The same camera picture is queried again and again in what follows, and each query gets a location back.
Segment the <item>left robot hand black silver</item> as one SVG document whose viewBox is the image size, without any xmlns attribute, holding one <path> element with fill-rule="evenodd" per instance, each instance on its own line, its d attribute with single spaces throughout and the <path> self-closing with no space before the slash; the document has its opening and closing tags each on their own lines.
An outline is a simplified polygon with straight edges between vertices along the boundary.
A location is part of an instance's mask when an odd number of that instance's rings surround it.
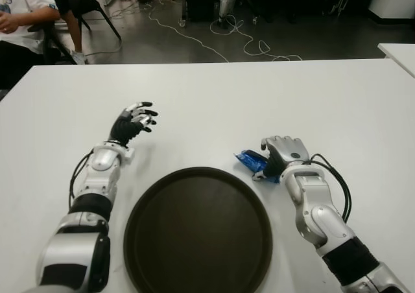
<svg viewBox="0 0 415 293">
<path fill-rule="evenodd" d="M 158 116 L 150 110 L 152 106 L 151 102 L 136 102 L 125 108 L 113 123 L 108 139 L 126 147 L 141 132 L 151 133 L 151 126 L 156 125 L 154 118 Z"/>
</svg>

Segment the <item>right robot hand black silver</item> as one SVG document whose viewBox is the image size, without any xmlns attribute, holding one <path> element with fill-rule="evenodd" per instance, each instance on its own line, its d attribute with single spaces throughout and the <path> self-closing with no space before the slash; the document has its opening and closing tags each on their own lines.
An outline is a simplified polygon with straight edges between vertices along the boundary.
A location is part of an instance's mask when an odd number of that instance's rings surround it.
<svg viewBox="0 0 415 293">
<path fill-rule="evenodd" d="M 269 157 L 265 168 L 256 172 L 252 178 L 255 181 L 280 176 L 291 165 L 302 164 L 309 161 L 309 153 L 299 138 L 278 135 L 266 137 L 261 140 L 261 150 L 268 150 Z"/>
</svg>

